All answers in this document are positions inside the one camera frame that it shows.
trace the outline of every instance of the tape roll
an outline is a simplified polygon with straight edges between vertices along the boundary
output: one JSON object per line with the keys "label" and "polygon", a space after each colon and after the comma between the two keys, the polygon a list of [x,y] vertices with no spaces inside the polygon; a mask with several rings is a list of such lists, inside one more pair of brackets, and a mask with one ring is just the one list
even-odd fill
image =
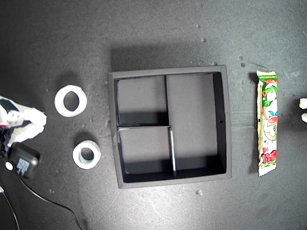
{"label": "tape roll", "polygon": [[[89,161],[82,156],[81,152],[82,149],[84,148],[88,148],[93,152],[94,158],[92,160]],[[100,157],[101,157],[101,151],[99,146],[91,140],[85,140],[81,142],[79,145],[77,145],[74,148],[72,152],[73,160],[75,161],[76,165],[82,169],[91,169],[95,167],[99,162]]]}
{"label": "tape roll", "polygon": [[[74,92],[79,98],[79,105],[74,111],[68,110],[64,105],[64,98],[69,92]],[[85,92],[75,85],[67,85],[60,89],[54,98],[54,105],[59,114],[65,117],[73,117],[82,113],[87,106],[87,98]]]}

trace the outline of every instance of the cable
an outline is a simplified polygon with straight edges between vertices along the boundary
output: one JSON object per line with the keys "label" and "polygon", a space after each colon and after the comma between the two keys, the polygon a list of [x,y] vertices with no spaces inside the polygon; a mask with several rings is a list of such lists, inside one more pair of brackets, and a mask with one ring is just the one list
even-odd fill
{"label": "cable", "polygon": [[79,223],[79,221],[78,221],[78,218],[77,218],[76,214],[75,214],[69,207],[66,207],[66,206],[61,205],[61,204],[58,204],[58,203],[56,203],[56,202],[54,202],[54,201],[48,200],[48,199],[46,199],[46,198],[43,198],[42,196],[40,196],[39,194],[37,194],[36,192],[34,192],[34,191],[23,181],[23,179],[21,178],[21,176],[20,176],[19,173],[17,172],[17,168],[16,168],[16,165],[15,165],[14,162],[13,162],[13,165],[14,165],[14,169],[15,169],[14,171],[15,171],[15,173],[16,173],[18,179],[19,179],[20,182],[26,187],[26,189],[28,189],[33,195],[37,196],[37,197],[40,198],[41,200],[43,200],[43,201],[45,201],[45,202],[47,202],[47,203],[54,204],[54,205],[56,205],[56,206],[62,207],[62,208],[64,208],[64,209],[68,210],[69,212],[71,212],[71,213],[73,214],[73,217],[75,218],[76,224],[78,225],[79,229],[80,229],[80,230],[83,230],[82,227],[81,227],[81,225],[80,225],[80,223]]}
{"label": "cable", "polygon": [[15,215],[14,209],[13,209],[13,207],[11,206],[11,203],[9,202],[9,200],[8,200],[8,198],[6,197],[5,193],[4,193],[4,192],[2,192],[2,193],[3,193],[3,195],[4,195],[5,199],[6,199],[6,201],[8,202],[8,204],[9,204],[9,206],[10,206],[10,208],[11,208],[11,211],[12,211],[14,217],[15,217],[17,230],[20,230],[20,229],[19,229],[18,220],[17,220],[17,217],[16,217],[16,215]]}

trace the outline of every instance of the green wrapper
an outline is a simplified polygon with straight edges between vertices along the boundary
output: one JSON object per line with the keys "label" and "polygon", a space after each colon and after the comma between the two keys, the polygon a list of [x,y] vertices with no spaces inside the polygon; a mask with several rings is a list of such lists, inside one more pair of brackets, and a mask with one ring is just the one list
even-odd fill
{"label": "green wrapper", "polygon": [[257,71],[259,176],[276,168],[277,155],[277,76],[275,72]]}

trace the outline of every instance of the black box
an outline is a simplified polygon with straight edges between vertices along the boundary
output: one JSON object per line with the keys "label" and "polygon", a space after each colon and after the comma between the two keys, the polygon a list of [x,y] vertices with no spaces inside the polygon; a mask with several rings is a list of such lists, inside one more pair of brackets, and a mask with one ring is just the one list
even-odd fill
{"label": "black box", "polygon": [[113,72],[109,98],[119,188],[231,177],[225,66]]}

